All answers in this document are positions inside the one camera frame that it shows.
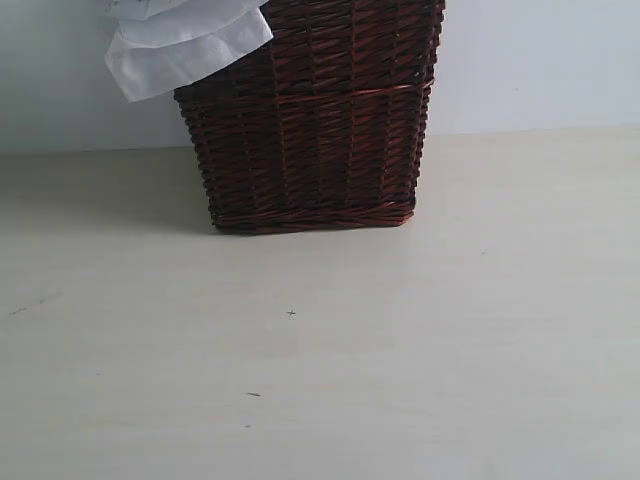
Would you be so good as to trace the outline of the dark brown wicker basket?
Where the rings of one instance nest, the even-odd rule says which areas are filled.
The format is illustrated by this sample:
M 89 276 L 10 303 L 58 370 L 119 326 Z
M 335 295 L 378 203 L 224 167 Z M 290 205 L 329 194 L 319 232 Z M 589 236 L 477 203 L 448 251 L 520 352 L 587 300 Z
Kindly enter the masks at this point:
M 414 213 L 441 1 L 270 1 L 270 42 L 174 93 L 213 225 L 394 227 Z

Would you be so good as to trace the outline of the white t-shirt with red logo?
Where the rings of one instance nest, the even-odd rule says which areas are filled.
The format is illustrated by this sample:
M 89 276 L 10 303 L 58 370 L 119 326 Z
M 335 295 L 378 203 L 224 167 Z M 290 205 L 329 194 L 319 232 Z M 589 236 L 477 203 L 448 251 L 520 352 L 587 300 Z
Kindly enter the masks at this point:
M 105 63 L 130 102 L 202 80 L 273 38 L 262 1 L 102 1 L 117 21 Z

